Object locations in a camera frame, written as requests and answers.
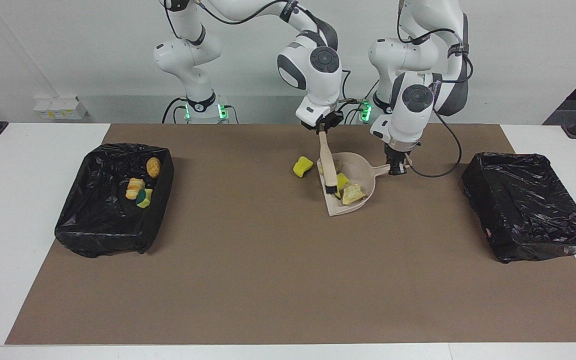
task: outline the white tabletop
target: white tabletop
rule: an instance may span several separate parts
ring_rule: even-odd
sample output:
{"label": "white tabletop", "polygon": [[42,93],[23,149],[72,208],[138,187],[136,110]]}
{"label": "white tabletop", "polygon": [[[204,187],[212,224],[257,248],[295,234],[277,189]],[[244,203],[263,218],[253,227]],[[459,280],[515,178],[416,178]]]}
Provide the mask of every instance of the white tabletop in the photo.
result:
{"label": "white tabletop", "polygon": [[[576,360],[576,343],[4,346],[53,240],[82,158],[107,124],[12,123],[0,135],[0,359]],[[546,155],[576,202],[576,140],[559,127],[502,126],[517,153]]]}

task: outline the white robotic arm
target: white robotic arm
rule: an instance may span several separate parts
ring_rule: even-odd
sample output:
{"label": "white robotic arm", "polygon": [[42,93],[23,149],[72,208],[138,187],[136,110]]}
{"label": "white robotic arm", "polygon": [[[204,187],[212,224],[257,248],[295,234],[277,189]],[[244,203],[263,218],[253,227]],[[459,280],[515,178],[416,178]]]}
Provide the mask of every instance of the white robotic arm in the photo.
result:
{"label": "white robotic arm", "polygon": [[[218,96],[208,76],[195,66],[217,59],[221,55],[221,45],[217,37],[206,34],[206,28],[197,16],[197,7],[219,18],[199,0],[159,1],[166,7],[178,39],[158,45],[155,61],[163,71],[176,75],[185,85],[193,109],[191,117],[211,112]],[[226,22],[228,24],[237,25],[256,16],[274,15],[299,31],[294,41],[279,54],[277,66],[287,84],[307,91],[295,114],[307,128],[314,129],[325,117],[334,114],[339,98],[342,71],[337,55],[337,34],[333,27],[313,16],[296,0],[268,1],[206,0],[232,20]],[[219,111],[218,104],[214,111]]]}
{"label": "white robotic arm", "polygon": [[[406,155],[418,145],[432,112],[451,116],[468,96],[468,20],[457,0],[400,0],[397,26],[411,38],[378,39],[368,55],[379,73],[370,132],[385,143],[391,175],[407,172]],[[445,76],[430,73],[439,59],[430,33],[448,46]]]}

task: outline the black plastic bag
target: black plastic bag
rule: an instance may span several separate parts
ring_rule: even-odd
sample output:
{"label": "black plastic bag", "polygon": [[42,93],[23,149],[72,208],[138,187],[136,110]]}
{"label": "black plastic bag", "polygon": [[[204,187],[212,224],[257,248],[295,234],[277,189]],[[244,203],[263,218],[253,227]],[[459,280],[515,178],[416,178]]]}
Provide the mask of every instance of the black plastic bag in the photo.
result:
{"label": "black plastic bag", "polygon": [[[161,162],[158,178],[151,178],[146,162]],[[170,151],[155,146],[115,143],[91,151],[81,164],[55,227],[57,240],[78,255],[96,258],[125,251],[143,254],[162,224],[174,166]],[[130,178],[153,189],[145,209],[126,198]]]}
{"label": "black plastic bag", "polygon": [[500,262],[576,254],[576,204],[545,156],[478,153],[461,178]]}

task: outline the green led indicator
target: green led indicator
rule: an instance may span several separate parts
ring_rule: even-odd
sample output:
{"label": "green led indicator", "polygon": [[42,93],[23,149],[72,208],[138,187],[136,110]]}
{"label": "green led indicator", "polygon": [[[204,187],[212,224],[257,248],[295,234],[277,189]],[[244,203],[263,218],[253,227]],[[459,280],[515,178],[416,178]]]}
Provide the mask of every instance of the green led indicator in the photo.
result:
{"label": "green led indicator", "polygon": [[222,105],[219,105],[219,117],[221,120],[228,119],[228,110],[226,110]]}
{"label": "green led indicator", "polygon": [[373,111],[373,106],[368,101],[363,102],[363,109],[361,111],[361,121],[368,123],[370,121],[370,112]]}

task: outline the brown mat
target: brown mat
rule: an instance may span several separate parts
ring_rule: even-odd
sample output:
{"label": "brown mat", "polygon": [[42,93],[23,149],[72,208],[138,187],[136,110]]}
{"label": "brown mat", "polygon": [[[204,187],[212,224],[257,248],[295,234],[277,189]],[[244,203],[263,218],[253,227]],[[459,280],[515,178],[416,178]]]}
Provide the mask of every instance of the brown mat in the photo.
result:
{"label": "brown mat", "polygon": [[[511,153],[498,125],[456,125],[464,164]],[[335,151],[384,162],[364,126]],[[329,218],[318,139],[299,125],[112,125],[105,142],[170,148],[176,174],[146,255],[86,259],[55,243],[7,344],[576,342],[576,259],[501,264],[459,177],[377,180],[359,212]],[[413,158],[446,170],[430,125]]]}

